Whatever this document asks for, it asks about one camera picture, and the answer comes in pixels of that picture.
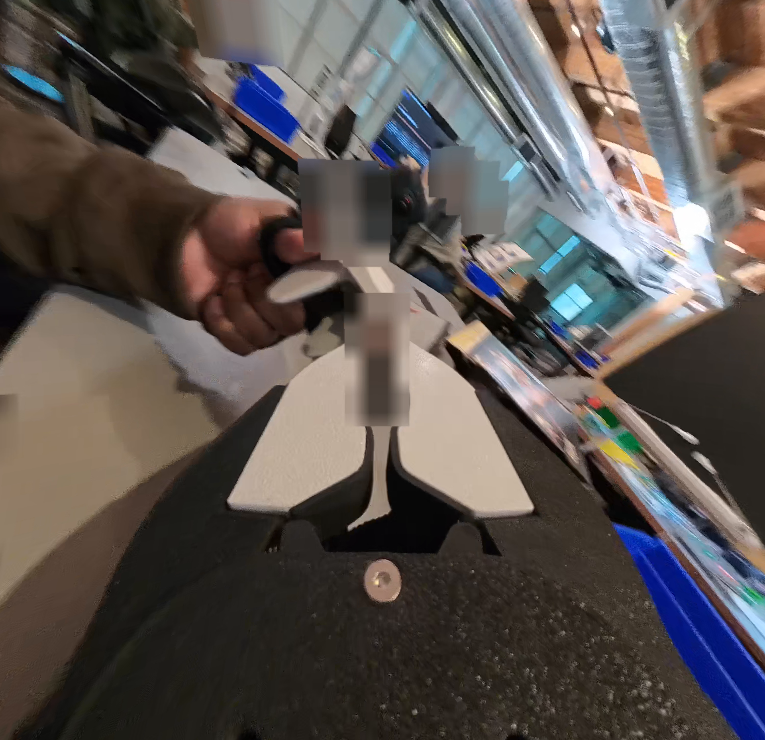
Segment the person's left hand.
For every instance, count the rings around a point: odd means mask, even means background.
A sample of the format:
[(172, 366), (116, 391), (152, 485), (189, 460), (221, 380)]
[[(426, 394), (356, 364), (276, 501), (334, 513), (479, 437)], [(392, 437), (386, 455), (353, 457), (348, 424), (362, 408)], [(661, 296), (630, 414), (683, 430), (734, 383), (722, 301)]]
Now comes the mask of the person's left hand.
[(190, 314), (228, 351), (249, 355), (304, 329), (301, 303), (277, 305), (260, 253), (265, 224), (293, 217), (277, 200), (222, 198), (192, 226), (180, 252), (180, 280)]

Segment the lit background screen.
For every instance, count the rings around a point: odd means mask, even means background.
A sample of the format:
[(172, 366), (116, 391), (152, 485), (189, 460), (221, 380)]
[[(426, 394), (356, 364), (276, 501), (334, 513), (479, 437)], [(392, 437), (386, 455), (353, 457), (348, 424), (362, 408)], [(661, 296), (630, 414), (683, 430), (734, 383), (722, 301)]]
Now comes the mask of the lit background screen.
[(431, 104), (405, 88), (394, 111), (382, 124), (369, 152), (389, 168), (414, 161), (426, 171), (433, 150), (458, 144), (457, 135)]

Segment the stack of blue bins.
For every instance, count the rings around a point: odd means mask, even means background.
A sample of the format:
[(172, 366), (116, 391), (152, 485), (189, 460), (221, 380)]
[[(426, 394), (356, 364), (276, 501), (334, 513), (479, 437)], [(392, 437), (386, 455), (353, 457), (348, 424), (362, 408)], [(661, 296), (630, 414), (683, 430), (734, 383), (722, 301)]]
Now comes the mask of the stack of blue bins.
[(233, 88), (233, 103), (282, 142), (290, 144), (300, 124), (284, 105), (284, 90), (258, 66), (246, 65), (245, 69)]

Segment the person's left forearm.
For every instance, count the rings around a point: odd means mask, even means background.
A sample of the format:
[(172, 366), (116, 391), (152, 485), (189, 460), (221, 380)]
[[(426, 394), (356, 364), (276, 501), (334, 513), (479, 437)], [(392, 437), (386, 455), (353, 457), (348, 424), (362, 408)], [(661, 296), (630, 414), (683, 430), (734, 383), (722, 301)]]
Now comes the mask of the person's left forearm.
[(2, 269), (194, 317), (182, 246), (220, 196), (2, 99)]

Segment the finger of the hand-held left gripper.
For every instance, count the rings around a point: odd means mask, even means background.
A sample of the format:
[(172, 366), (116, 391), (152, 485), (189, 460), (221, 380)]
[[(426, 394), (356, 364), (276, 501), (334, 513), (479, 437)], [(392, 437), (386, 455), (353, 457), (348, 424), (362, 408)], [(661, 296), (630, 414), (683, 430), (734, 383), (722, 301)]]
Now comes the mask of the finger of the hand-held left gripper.
[(266, 298), (275, 305), (343, 308), (359, 295), (359, 285), (342, 263), (301, 263), (269, 286)]

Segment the silver ceiling duct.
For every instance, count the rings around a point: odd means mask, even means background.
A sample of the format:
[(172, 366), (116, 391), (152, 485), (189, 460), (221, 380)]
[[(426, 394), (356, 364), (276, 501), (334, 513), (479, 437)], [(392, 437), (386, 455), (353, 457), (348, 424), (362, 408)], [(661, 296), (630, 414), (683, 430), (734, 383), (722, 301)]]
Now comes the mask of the silver ceiling duct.
[(559, 113), (558, 139), (579, 145), (595, 170), (594, 142), (620, 152), (637, 194), (673, 210), (712, 216), (724, 185), (720, 54), (724, 0), (441, 0), (495, 75), (535, 68), (536, 86), (567, 81), (581, 114)]

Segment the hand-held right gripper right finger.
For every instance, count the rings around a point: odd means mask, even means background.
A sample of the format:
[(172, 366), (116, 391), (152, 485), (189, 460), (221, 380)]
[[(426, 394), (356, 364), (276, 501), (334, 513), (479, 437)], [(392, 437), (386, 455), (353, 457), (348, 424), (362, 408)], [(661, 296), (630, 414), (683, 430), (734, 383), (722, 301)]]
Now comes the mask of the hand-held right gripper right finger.
[(408, 423), (389, 460), (405, 482), (471, 521), (529, 516), (531, 497), (473, 387), (421, 348), (409, 350)]

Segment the blue plastic bin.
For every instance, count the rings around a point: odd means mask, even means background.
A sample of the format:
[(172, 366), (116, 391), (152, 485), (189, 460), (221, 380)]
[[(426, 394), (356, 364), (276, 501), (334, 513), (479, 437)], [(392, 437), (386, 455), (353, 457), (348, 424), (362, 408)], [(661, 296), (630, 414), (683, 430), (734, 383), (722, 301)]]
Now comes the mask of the blue plastic bin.
[(675, 648), (739, 738), (764, 738), (764, 673), (669, 547), (613, 524)]

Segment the wood-framed black screen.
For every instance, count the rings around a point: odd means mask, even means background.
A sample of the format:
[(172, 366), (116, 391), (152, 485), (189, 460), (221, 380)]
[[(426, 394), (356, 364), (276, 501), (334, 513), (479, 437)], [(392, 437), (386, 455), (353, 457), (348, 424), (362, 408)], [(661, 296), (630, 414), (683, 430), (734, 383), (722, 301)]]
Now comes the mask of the wood-framed black screen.
[(675, 323), (597, 380), (676, 489), (763, 571), (763, 293)]

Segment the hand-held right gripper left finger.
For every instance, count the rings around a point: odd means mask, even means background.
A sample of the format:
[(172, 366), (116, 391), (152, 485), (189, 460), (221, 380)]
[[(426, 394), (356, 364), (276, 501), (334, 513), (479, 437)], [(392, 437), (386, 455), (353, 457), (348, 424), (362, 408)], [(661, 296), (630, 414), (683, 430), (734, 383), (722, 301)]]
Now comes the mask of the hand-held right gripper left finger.
[(374, 435), (347, 418), (342, 348), (303, 369), (284, 390), (228, 497), (231, 510), (306, 520), (339, 535), (367, 510)]

